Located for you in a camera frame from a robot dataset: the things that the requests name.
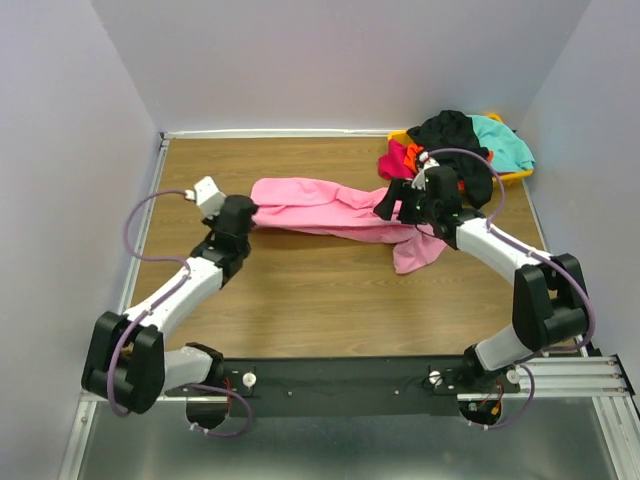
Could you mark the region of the pink t shirt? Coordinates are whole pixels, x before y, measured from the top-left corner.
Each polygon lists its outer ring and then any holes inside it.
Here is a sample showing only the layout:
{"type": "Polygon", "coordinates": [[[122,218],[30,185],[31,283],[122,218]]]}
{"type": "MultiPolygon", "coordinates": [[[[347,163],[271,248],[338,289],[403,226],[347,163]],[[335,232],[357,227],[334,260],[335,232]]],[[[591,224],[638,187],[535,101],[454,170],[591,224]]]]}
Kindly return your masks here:
{"type": "Polygon", "coordinates": [[[325,180],[263,178],[252,187],[250,198],[258,205],[254,222],[259,228],[390,245],[399,275],[434,263],[447,249],[445,242],[435,238],[429,226],[380,219],[374,207],[385,194],[384,188],[362,191],[325,180]]]}

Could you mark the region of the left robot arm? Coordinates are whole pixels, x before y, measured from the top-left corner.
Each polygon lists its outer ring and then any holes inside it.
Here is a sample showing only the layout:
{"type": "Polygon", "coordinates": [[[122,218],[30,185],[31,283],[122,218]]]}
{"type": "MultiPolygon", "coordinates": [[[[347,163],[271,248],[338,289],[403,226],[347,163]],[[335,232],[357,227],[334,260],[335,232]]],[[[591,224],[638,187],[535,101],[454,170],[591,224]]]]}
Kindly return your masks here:
{"type": "Polygon", "coordinates": [[[84,390],[106,399],[119,417],[148,411],[168,390],[227,394],[223,356],[199,343],[167,351],[166,340],[206,299],[220,291],[249,256],[257,205],[243,195],[223,199],[203,222],[210,231],[180,269],[147,299],[94,325],[81,377],[84,390]]]}

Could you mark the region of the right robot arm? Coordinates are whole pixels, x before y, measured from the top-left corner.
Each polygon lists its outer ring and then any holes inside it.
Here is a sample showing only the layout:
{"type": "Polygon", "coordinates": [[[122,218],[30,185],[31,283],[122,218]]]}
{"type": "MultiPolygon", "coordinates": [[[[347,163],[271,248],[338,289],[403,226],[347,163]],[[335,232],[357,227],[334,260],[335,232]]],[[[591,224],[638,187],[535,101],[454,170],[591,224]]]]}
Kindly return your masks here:
{"type": "Polygon", "coordinates": [[[480,260],[512,286],[510,325],[468,347],[455,371],[454,381],[467,389],[483,391],[508,367],[590,331],[593,313],[579,261],[537,250],[464,206],[451,168],[434,166],[414,180],[392,179],[374,212],[383,220],[430,226],[437,239],[480,260]]]}

